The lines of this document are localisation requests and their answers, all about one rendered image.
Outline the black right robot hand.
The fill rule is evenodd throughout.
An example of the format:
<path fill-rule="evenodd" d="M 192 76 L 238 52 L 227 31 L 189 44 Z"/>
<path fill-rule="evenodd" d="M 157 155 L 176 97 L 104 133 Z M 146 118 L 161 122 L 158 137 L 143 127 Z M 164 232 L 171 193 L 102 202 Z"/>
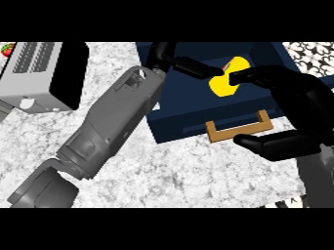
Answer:
<path fill-rule="evenodd" d="M 320 152 L 334 146 L 334 93 L 310 74 L 279 65 L 261 65 L 229 74 L 229 84 L 267 89 L 292 130 L 264 136 L 238 134 L 233 143 L 269 161 Z"/>

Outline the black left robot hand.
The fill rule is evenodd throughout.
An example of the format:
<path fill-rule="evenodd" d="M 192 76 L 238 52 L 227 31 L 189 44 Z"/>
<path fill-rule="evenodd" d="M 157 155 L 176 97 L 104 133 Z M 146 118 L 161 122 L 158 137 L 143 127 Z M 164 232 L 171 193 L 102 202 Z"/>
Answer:
<path fill-rule="evenodd" d="M 163 72 L 167 72 L 171 68 L 195 79 L 205 79 L 225 74 L 220 68 L 205 65 L 188 57 L 176 57 L 173 55 L 174 45 L 174 42 L 154 42 L 151 44 L 143 67 L 158 69 Z"/>

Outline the yellow cup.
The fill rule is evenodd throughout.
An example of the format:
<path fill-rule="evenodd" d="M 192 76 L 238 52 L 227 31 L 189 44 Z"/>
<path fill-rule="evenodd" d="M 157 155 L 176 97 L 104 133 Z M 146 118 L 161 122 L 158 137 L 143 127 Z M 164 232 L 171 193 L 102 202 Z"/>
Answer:
<path fill-rule="evenodd" d="M 244 57 L 232 57 L 226 65 L 222 67 L 223 75 L 214 76 L 208 80 L 208 88 L 213 94 L 222 98 L 230 96 L 238 88 L 229 84 L 229 74 L 250 68 L 250 62 Z"/>

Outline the navy blue drawer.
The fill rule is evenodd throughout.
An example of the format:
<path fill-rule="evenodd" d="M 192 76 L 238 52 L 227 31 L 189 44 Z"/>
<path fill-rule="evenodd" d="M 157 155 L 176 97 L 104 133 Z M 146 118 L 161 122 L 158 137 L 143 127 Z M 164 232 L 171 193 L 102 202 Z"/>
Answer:
<path fill-rule="evenodd" d="M 281 42 L 179 42 L 174 55 L 210 66 L 223 66 L 233 56 L 241 56 L 251 66 L 275 64 L 300 71 Z M 146 116 L 149 122 L 204 123 L 230 117 L 251 118 L 257 109 L 264 109 L 270 118 L 283 115 L 266 89 L 241 84 L 230 96 L 217 97 L 207 79 L 198 80 L 174 70 L 166 74 L 158 104 Z"/>
<path fill-rule="evenodd" d="M 270 119 L 283 115 L 270 97 L 182 114 L 176 112 L 167 114 L 161 109 L 154 110 L 146 115 L 146 122 L 155 143 L 160 144 L 204 134 L 207 121 L 214 122 L 219 130 L 251 124 L 257 121 L 257 110 L 264 110 Z"/>

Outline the navy blue drawer front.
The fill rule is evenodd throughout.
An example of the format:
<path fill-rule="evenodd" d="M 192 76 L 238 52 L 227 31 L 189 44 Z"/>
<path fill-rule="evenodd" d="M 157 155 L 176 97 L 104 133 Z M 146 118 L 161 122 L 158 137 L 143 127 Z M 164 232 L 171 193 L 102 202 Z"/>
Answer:
<path fill-rule="evenodd" d="M 207 121 L 214 122 L 219 130 L 251 124 L 257 121 L 257 110 L 264 110 L 270 119 L 283 115 L 270 97 L 182 114 L 176 112 L 167 114 L 161 109 L 154 110 L 146 115 L 146 122 L 155 143 L 160 144 L 204 134 Z"/>

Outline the grey and black toaster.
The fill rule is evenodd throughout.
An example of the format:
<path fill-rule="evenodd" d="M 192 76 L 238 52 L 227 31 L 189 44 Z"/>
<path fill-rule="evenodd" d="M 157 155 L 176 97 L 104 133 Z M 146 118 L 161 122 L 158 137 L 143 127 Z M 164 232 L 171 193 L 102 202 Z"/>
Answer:
<path fill-rule="evenodd" d="M 76 110 L 87 57 L 85 42 L 17 42 L 0 75 L 0 100 L 28 114 Z"/>

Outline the red strawberry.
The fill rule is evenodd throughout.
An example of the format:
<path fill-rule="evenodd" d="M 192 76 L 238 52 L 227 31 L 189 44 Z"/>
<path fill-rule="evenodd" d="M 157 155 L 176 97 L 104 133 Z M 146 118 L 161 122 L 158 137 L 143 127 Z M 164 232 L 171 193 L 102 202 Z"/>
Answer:
<path fill-rule="evenodd" d="M 2 48 L 0 48 L 0 54 L 5 58 L 9 57 L 11 55 L 11 52 L 12 52 L 12 49 L 14 49 L 14 43 L 6 43 Z"/>

